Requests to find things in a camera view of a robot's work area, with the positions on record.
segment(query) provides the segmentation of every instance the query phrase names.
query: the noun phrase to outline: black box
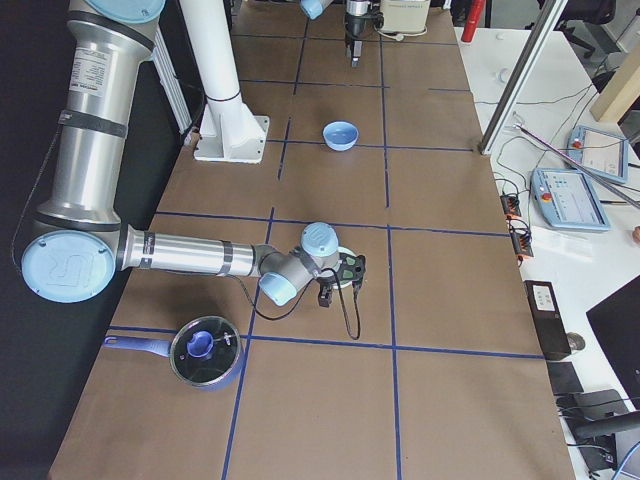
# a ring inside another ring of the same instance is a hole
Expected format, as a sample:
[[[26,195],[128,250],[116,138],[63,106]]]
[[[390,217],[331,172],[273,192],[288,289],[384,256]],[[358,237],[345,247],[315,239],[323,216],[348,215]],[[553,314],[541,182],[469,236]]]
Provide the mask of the black box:
[[[547,360],[562,360],[571,355],[551,282],[525,280],[524,286],[544,357]]]

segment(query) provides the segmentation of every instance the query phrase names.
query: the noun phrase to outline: wooden block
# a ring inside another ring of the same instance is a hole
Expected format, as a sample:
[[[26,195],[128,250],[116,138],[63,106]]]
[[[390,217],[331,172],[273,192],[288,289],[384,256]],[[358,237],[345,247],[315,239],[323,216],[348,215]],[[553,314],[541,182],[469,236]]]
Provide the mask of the wooden block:
[[[622,63],[591,107],[599,122],[617,122],[640,97],[640,45]]]

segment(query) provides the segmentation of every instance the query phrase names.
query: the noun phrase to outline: table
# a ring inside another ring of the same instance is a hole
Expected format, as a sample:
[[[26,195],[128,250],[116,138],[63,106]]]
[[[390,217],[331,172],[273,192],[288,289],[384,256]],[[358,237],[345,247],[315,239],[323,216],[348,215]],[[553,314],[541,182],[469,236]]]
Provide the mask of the table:
[[[361,339],[312,295],[267,322],[229,279],[133,272],[110,333],[171,338],[218,314],[246,366],[203,393],[166,359],[103,349],[53,480],[572,478],[450,16],[366,41],[352,69],[342,15],[243,4],[232,43],[244,100],[271,116],[263,161],[185,147],[151,229],[287,251],[306,223],[333,224],[367,257]],[[347,152],[322,142],[336,119],[360,129]]]
[[[461,33],[461,29],[456,29],[458,38]],[[515,65],[528,35],[529,32],[526,31],[478,29],[471,44],[460,44],[483,129],[495,109],[495,105],[483,102],[498,101],[505,86],[504,81]],[[519,102],[553,101],[573,95],[590,83],[562,33],[553,32]],[[616,124],[598,123],[588,106],[583,110],[585,105],[590,105],[597,97],[595,88],[591,86],[588,90],[583,90],[583,93],[557,103],[519,104],[515,110],[524,119],[527,128],[547,140],[553,139],[552,143],[557,148],[565,148],[566,139],[578,116],[579,124],[620,134]],[[520,190],[524,190],[523,179],[497,163],[502,151],[500,163],[522,173],[527,179],[528,188],[530,173],[541,154],[525,140],[511,141],[516,136],[518,134],[515,131],[505,130],[501,134],[491,155],[492,168],[516,182]],[[632,151],[629,159],[638,163]],[[548,153],[539,166],[563,168],[564,164]],[[637,169],[630,170],[628,185],[638,188],[640,172]],[[596,190],[602,200],[615,199],[600,186],[596,186]],[[524,214],[532,226],[535,255],[535,258],[526,260],[520,269],[523,280],[551,281],[566,331],[576,332],[584,337],[587,348],[569,357],[567,361],[573,362],[585,391],[613,388],[623,398],[626,397],[589,326],[586,312],[640,273],[640,248],[631,239],[633,227],[640,224],[640,212],[630,206],[605,206],[612,225],[610,232],[559,233],[549,229],[534,205],[528,208],[528,192],[521,194],[520,199],[521,205],[524,205]],[[571,458],[577,478],[587,478],[582,458],[575,449],[571,452]]]

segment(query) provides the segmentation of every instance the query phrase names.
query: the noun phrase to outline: bowl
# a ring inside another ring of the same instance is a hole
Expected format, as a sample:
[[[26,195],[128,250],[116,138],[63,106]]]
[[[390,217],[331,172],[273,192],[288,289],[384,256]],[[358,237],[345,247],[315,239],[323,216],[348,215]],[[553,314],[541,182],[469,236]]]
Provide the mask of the bowl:
[[[329,148],[344,152],[355,145],[358,140],[358,129],[349,122],[332,122],[324,127],[322,136]]]

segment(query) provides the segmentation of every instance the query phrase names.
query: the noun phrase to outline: pot handle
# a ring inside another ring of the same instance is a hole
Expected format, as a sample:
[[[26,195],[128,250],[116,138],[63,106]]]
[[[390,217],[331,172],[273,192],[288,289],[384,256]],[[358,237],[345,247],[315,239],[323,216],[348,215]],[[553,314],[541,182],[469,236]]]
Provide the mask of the pot handle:
[[[109,335],[102,342],[103,347],[121,348],[123,350],[139,350],[142,352],[155,353],[161,357],[168,357],[171,350],[169,340],[154,340],[151,338],[120,337]]]

